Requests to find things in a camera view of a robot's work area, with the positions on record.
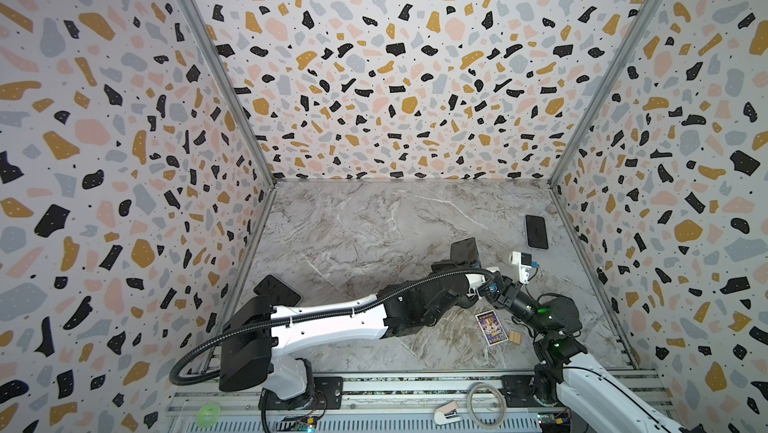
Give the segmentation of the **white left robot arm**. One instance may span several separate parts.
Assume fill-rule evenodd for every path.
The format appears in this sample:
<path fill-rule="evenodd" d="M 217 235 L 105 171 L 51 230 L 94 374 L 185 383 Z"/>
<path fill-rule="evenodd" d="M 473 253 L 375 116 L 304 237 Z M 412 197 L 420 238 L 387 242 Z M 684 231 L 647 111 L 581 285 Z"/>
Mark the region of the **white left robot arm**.
<path fill-rule="evenodd" d="M 418 333 L 449 309 L 473 305 L 493 282 L 494 274 L 485 269 L 442 264 L 425 278 L 346 303 L 286 307 L 254 298 L 225 326 L 219 390 L 262 387 L 283 401 L 309 398 L 315 394 L 312 365 L 297 352 Z"/>

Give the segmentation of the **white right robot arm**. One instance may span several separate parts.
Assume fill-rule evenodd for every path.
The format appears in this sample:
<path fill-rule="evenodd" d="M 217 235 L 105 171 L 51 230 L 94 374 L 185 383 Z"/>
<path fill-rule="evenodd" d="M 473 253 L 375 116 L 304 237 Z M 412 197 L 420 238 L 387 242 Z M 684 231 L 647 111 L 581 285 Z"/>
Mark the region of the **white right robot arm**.
<path fill-rule="evenodd" d="M 531 296 L 499 273 L 470 281 L 470 291 L 529 330 L 538 363 L 534 396 L 558 403 L 595 432 L 686 432 L 688 429 L 622 384 L 589 352 L 575 301 L 562 293 Z"/>

